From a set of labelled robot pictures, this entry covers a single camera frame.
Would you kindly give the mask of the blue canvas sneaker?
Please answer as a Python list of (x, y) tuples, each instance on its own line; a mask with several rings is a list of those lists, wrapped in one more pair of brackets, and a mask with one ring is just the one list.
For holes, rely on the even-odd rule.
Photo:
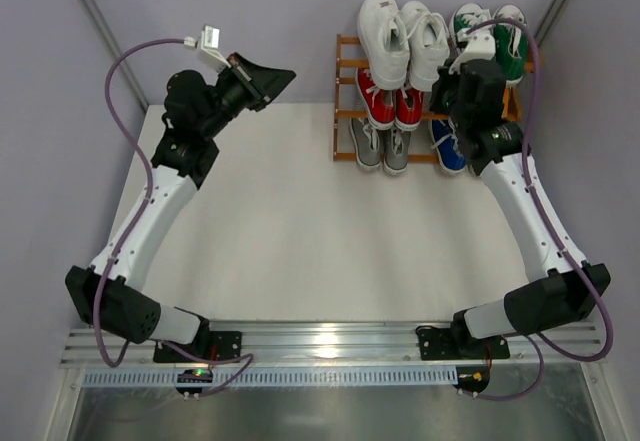
[(466, 158), (458, 146), (458, 138), (448, 121), (432, 120), (429, 128), (432, 149), (436, 152), (442, 170), (449, 175), (463, 172)]

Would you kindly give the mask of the grey canvas sneaker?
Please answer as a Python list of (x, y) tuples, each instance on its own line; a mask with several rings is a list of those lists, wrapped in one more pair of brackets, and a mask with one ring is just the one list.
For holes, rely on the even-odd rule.
[(354, 144), (356, 163), (366, 172), (381, 165), (382, 145), (380, 135), (367, 118), (354, 117), (349, 121), (349, 132)]
[(387, 131), (384, 136), (383, 169), (392, 176), (403, 174), (409, 162), (411, 133), (396, 127)]

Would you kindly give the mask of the red canvas sneaker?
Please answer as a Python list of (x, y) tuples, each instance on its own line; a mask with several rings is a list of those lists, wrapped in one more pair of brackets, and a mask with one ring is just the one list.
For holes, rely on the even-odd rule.
[(421, 122), (424, 92), (412, 87), (401, 88), (395, 95), (395, 125), (402, 131), (414, 131)]
[(357, 69), (355, 83), (369, 122), (377, 130), (390, 130), (395, 121), (393, 92), (379, 88), (368, 68)]

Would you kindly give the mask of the white leather sneaker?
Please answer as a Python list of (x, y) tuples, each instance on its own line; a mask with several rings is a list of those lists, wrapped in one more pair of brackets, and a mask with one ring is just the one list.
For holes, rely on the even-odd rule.
[(410, 48), (396, 1), (364, 0), (357, 32), (374, 84), (381, 90), (399, 89), (406, 79)]
[(443, 16), (419, 1), (407, 2), (400, 11), (407, 29), (410, 50), (409, 84), (431, 92), (439, 79), (438, 69), (450, 56), (449, 34)]

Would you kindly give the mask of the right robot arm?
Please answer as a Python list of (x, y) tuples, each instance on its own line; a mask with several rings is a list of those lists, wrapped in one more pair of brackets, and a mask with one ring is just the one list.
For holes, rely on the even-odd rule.
[(494, 61), (471, 60), (457, 72), (443, 66), (430, 108), (452, 125), (475, 176), (498, 202), (518, 245), (524, 286), (492, 303), (455, 314), (451, 330), (460, 347), (504, 335), (531, 335), (587, 318), (611, 276), (571, 240), (539, 182), (524, 133), (504, 120), (505, 79)]

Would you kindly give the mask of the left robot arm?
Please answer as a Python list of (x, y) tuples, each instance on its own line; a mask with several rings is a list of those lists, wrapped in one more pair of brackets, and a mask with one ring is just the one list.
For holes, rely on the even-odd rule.
[(145, 295), (147, 274), (169, 229), (219, 154), (215, 136), (243, 110), (264, 109), (295, 77), (292, 70), (260, 66), (233, 53), (213, 85), (194, 70), (169, 79), (162, 116), (165, 130), (142, 192), (90, 266), (74, 266), (66, 276), (83, 322), (130, 343), (162, 343), (170, 352), (156, 353), (157, 362), (210, 356), (209, 320)]

